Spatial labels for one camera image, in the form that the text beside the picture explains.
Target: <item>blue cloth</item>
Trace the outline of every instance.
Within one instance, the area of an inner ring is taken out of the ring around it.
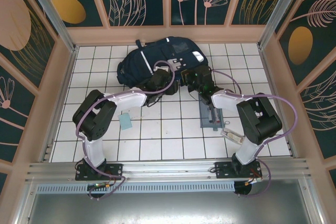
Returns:
[[[121,130],[127,130],[132,127],[132,122],[129,113],[118,115]]]

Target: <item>grid tile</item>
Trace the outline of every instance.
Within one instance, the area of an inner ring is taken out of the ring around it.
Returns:
[[[233,76],[243,94],[270,93],[270,87],[256,44],[198,44],[209,66]],[[72,162],[83,157],[82,144],[76,141],[72,116],[94,89],[119,93],[129,89],[119,84],[117,66],[137,46],[81,47],[73,70],[66,104],[62,109],[51,162]],[[215,83],[238,92],[230,78],[214,74]],[[165,95],[151,108],[116,110],[103,137],[103,152],[108,161],[231,157],[239,145],[224,140],[221,130],[200,128],[198,94],[180,87],[174,95]],[[118,115],[129,113],[132,128],[120,130]],[[226,127],[243,134],[238,113],[223,110]],[[290,155],[284,138],[267,145],[259,156]]]
[[[181,102],[182,118],[200,118],[199,115],[199,103],[193,102]]]
[[[162,138],[180,138],[182,137],[182,120],[169,119],[162,120]]]
[[[107,72],[109,70],[109,59],[94,59],[91,72]]]
[[[249,69],[252,83],[268,82],[264,69]]]
[[[141,139],[161,138],[160,120],[142,120],[141,121]]]
[[[163,102],[161,108],[162,108],[162,119],[181,118],[181,108],[179,102]]]
[[[67,96],[67,103],[81,103],[84,101],[86,88],[70,88]]]
[[[95,59],[109,59],[111,55],[111,46],[96,47],[94,58]]]
[[[158,102],[151,107],[142,107],[141,113],[142,120],[161,119],[161,102]]]
[[[268,83],[253,83],[254,93],[271,94],[271,88]]]
[[[107,72],[91,73],[89,79],[89,87],[105,87],[107,80]]]
[[[226,73],[229,76],[232,75],[230,69],[221,70],[221,72]],[[229,77],[227,77],[223,74],[220,74],[220,73],[215,73],[215,81],[216,81],[216,84],[231,84],[231,83],[233,83],[232,80]]]
[[[210,137],[204,139],[206,158],[227,157],[226,145],[223,137]]]
[[[90,73],[74,73],[71,78],[71,88],[86,88],[89,83]]]
[[[96,47],[80,47],[77,59],[92,59]]]
[[[183,144],[181,138],[162,140],[162,159],[183,159]]]
[[[199,119],[182,119],[183,137],[203,137]]]
[[[251,83],[250,75],[247,69],[232,69],[232,77],[238,83]]]
[[[72,142],[55,142],[55,149],[52,162],[72,162],[76,149],[76,141]]]
[[[242,44],[244,55],[259,55],[257,44]]]
[[[161,160],[161,139],[141,140],[140,160]]]
[[[259,55],[246,55],[245,59],[248,68],[264,68]]]
[[[127,55],[127,46],[112,46],[111,58],[125,58]]]
[[[227,55],[243,55],[240,44],[225,44]]]
[[[225,44],[210,44],[211,56],[227,55]]]
[[[230,69],[227,56],[211,56],[213,69]]]
[[[140,140],[120,140],[118,161],[138,161],[140,158]]]
[[[91,71],[92,60],[76,60],[74,73],[88,73]]]
[[[229,62],[231,69],[247,68],[244,56],[229,56]]]
[[[76,125],[73,122],[62,122],[60,124],[56,141],[76,141]]]
[[[203,138],[183,139],[184,158],[205,158]]]

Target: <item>feather illustration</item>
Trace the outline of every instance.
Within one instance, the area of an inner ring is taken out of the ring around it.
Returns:
[[[336,72],[324,81],[305,88],[301,97],[314,130],[336,128]]]
[[[143,25],[145,17],[145,0],[110,0],[108,18],[112,26]]]
[[[291,22],[302,17],[307,17],[310,26],[327,27],[336,17],[336,0],[317,0],[307,14],[293,18]]]

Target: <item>aluminum frame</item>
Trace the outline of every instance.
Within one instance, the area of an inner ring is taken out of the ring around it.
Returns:
[[[264,157],[273,179],[300,179],[310,176],[304,158]],[[218,181],[210,168],[215,162],[230,162],[230,158],[200,159],[192,161],[118,162],[123,164],[127,182],[191,182]],[[26,176],[26,184],[82,183],[75,181],[75,163],[32,163]],[[237,181],[244,179],[223,179]]]
[[[274,8],[269,20],[267,21],[264,32],[261,35],[259,40],[259,46],[263,50],[267,43],[269,42],[271,36],[273,35],[275,29],[280,23],[282,17],[286,13],[287,8],[289,7],[292,0],[279,0],[276,7]]]

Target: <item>purple cable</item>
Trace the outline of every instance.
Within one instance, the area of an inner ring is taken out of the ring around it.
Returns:
[[[229,75],[226,74],[226,73],[222,73],[222,72],[220,72],[220,71],[218,71],[218,70],[212,70],[212,72],[220,73],[220,74],[222,74],[222,75],[224,75],[224,76],[226,76],[226,77],[229,77],[231,80],[233,80],[234,84],[237,85],[237,87],[238,87],[238,89],[239,89],[239,93],[242,94],[242,93],[241,93],[241,92],[242,92],[242,91],[241,91],[242,89],[240,88],[238,82],[237,82],[235,79],[233,79],[233,77],[229,76]]]
[[[173,73],[172,80],[171,80],[171,82],[167,85],[167,87],[165,87],[165,88],[163,88],[163,89],[161,89],[161,90],[157,90],[157,91],[142,91],[142,92],[145,93],[145,94],[158,94],[158,93],[162,93],[162,92],[166,91],[166,90],[167,90],[167,89],[174,83],[174,81],[175,81],[175,71],[174,71],[172,65],[170,65],[169,62],[167,62],[167,61],[159,60],[159,61],[157,61],[157,62],[154,64],[154,68],[156,67],[156,65],[157,65],[158,63],[165,63],[165,64],[167,64],[167,65],[169,66],[171,72]],[[121,92],[121,93],[132,93],[132,92],[133,92],[133,91],[128,90],[128,91],[123,91],[123,92]],[[97,102],[95,102],[95,103],[94,103],[94,104],[93,104],[93,105],[92,105],[92,106],[91,106],[91,107],[84,113],[84,115],[83,115],[82,118],[79,120],[79,123],[78,123],[78,125],[77,125],[77,127],[76,127],[76,136],[82,140],[82,146],[83,146],[84,157],[85,157],[86,162],[91,166],[91,168],[92,168],[93,170],[95,170],[97,173],[99,173],[99,174],[101,174],[101,175],[104,175],[104,176],[107,176],[107,177],[109,177],[109,178],[121,178],[121,179],[122,179],[122,181],[121,181],[121,183],[119,183],[119,185],[117,185],[117,186],[116,186],[112,191],[110,191],[108,194],[104,194],[104,195],[101,196],[100,198],[93,198],[92,195],[91,195],[92,190],[89,191],[89,196],[90,196],[91,200],[95,199],[95,200],[98,201],[99,199],[104,199],[104,198],[110,196],[110,195],[113,194],[116,190],[118,190],[119,187],[120,187],[120,186],[125,182],[125,180],[126,180],[126,177],[125,177],[125,176],[116,176],[116,175],[107,174],[107,173],[104,173],[104,172],[98,170],[97,168],[95,168],[95,166],[93,165],[93,163],[92,163],[91,160],[89,159],[89,157],[88,157],[88,153],[87,153],[87,151],[86,151],[85,137],[79,134],[80,127],[81,127],[83,121],[85,120],[85,118],[88,116],[88,114],[89,114],[89,113],[90,113],[90,112],[91,112],[91,111],[92,111],[92,110],[93,110],[99,103],[101,103],[101,102],[103,102],[103,101],[105,101],[105,100],[108,100],[109,98],[114,98],[114,97],[115,97],[114,94],[111,94],[111,95],[108,95],[108,96],[106,96],[106,97],[103,97],[102,99],[100,99],[100,100],[98,100]]]

